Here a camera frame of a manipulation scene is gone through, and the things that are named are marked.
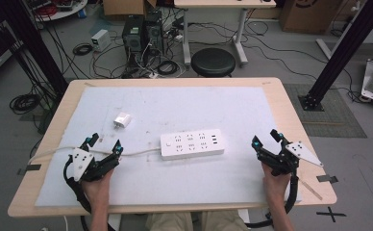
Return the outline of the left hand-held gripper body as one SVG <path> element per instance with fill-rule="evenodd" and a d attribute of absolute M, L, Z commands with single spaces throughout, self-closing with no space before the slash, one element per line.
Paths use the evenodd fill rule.
<path fill-rule="evenodd" d="M 73 179 L 80 181 L 97 181 L 110 170 L 119 165 L 120 151 L 114 151 L 101 161 L 96 161 L 92 153 L 75 148 L 71 155 L 73 161 Z"/>

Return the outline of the white charger adapter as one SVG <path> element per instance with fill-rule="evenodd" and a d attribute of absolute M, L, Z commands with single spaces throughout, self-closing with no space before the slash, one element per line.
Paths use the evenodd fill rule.
<path fill-rule="evenodd" d="M 120 112 L 118 116 L 114 119 L 113 124 L 115 127 L 126 128 L 131 122 L 132 117 L 129 114 Z"/>

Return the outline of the white power strip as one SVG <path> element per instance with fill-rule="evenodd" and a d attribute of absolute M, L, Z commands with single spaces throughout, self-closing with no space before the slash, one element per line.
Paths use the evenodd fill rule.
<path fill-rule="evenodd" d="M 220 155 L 225 151 L 219 129 L 163 134 L 160 142 L 162 158 L 166 161 Z"/>

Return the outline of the person's right hand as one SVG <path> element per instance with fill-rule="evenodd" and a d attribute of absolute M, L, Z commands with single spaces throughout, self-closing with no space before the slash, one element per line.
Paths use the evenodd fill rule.
<path fill-rule="evenodd" d="M 285 193 L 288 182 L 290 181 L 290 175 L 273 176 L 271 167 L 266 164 L 262 164 L 261 167 L 264 173 L 263 186 L 267 202 L 269 204 L 283 204 L 285 202 Z"/>

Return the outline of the person's left hand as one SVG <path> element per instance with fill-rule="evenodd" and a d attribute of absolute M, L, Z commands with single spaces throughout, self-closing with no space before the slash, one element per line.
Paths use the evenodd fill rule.
<path fill-rule="evenodd" d="M 109 207 L 110 182 L 113 170 L 110 170 L 102 179 L 97 181 L 83 181 L 82 187 L 91 206 L 91 211 L 96 212 L 100 209 Z"/>

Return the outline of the thin wooden stick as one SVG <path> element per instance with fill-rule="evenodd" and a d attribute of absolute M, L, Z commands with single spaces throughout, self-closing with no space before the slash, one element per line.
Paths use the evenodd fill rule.
<path fill-rule="evenodd" d="M 303 186 L 311 192 L 316 198 L 319 200 L 323 200 L 323 197 L 311 186 L 309 185 L 306 181 L 303 181 L 302 179 L 299 179 L 299 182 L 303 184 Z"/>

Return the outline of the black tape strip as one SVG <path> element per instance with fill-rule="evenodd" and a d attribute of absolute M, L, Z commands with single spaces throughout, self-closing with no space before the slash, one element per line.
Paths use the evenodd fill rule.
<path fill-rule="evenodd" d="M 24 168 L 20 168 L 17 175 L 25 175 L 27 171 L 37 171 L 41 169 L 41 165 L 27 165 Z"/>
<path fill-rule="evenodd" d="M 319 175 L 316 178 L 319 182 L 329 182 L 330 184 L 338 182 L 336 176 L 330 176 L 329 174 Z"/>

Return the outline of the black tape cross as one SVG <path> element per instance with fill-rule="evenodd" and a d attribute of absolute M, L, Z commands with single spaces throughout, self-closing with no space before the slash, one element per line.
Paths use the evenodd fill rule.
<path fill-rule="evenodd" d="M 346 218 L 347 216 L 343 213 L 336 213 L 332 210 L 331 207 L 327 207 L 328 211 L 327 212 L 316 212 L 317 215 L 319 216 L 327 216 L 330 217 L 332 222 L 336 222 L 336 218 Z"/>

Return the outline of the white foam mat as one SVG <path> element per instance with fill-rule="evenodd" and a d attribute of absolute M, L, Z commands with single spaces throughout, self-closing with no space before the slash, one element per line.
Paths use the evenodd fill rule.
<path fill-rule="evenodd" d="M 126 128 L 115 127 L 120 112 Z M 124 151 L 111 180 L 110 203 L 121 206 L 264 203 L 263 172 L 251 146 L 257 136 L 274 153 L 276 123 L 260 87 L 173 87 L 86 89 L 47 170 L 36 204 L 75 206 L 63 179 L 73 148 L 97 133 L 93 149 L 101 159 L 117 140 Z M 166 161 L 163 134 L 219 129 L 221 155 Z"/>

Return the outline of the person's leg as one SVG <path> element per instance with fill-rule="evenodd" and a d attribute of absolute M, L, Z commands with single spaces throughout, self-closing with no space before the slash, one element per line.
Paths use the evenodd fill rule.
<path fill-rule="evenodd" d="M 147 218 L 149 231 L 193 231 L 190 213 L 155 213 Z"/>
<path fill-rule="evenodd" d="M 202 214 L 202 231 L 248 231 L 237 210 L 207 211 Z"/>

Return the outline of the person's left leg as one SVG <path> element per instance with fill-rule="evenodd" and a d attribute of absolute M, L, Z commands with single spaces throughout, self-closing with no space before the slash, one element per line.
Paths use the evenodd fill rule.
<path fill-rule="evenodd" d="M 155 213 L 147 218 L 149 231 L 193 231 L 190 213 Z"/>

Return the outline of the black round stool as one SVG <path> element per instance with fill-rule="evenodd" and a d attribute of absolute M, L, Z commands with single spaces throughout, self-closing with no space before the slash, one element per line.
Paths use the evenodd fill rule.
<path fill-rule="evenodd" d="M 234 56 L 220 48 L 205 48 L 196 52 L 190 63 L 192 69 L 204 77 L 230 76 L 236 68 Z"/>

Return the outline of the white power supply box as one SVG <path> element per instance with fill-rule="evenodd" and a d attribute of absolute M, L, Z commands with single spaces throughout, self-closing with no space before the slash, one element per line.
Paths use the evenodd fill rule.
<path fill-rule="evenodd" d="M 94 50 L 98 52 L 102 52 L 112 43 L 109 31 L 104 29 L 92 36 L 91 41 Z"/>

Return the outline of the white desk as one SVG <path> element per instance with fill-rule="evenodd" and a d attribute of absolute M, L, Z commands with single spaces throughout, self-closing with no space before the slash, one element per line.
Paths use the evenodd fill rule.
<path fill-rule="evenodd" d="M 189 9 L 240 9 L 238 28 L 232 36 L 232 43 L 237 51 L 238 63 L 248 64 L 248 60 L 241 44 L 246 16 L 250 9 L 271 9 L 276 6 L 274 0 L 174 0 L 174 6 L 184 13 L 183 55 L 186 66 L 191 64 L 191 53 L 188 40 L 188 10 Z"/>

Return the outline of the black metal post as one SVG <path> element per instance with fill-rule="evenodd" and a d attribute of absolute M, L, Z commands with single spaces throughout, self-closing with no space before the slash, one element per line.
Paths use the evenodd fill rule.
<path fill-rule="evenodd" d="M 0 7 L 4 11 L 12 30 L 27 46 L 29 52 L 37 62 L 55 94 L 62 98 L 68 84 L 50 54 L 47 46 L 37 31 L 29 13 L 21 0 L 0 0 Z"/>
<path fill-rule="evenodd" d="M 325 94 L 372 30 L 373 0 L 366 0 L 316 82 L 306 95 L 299 96 L 304 111 L 321 111 Z"/>

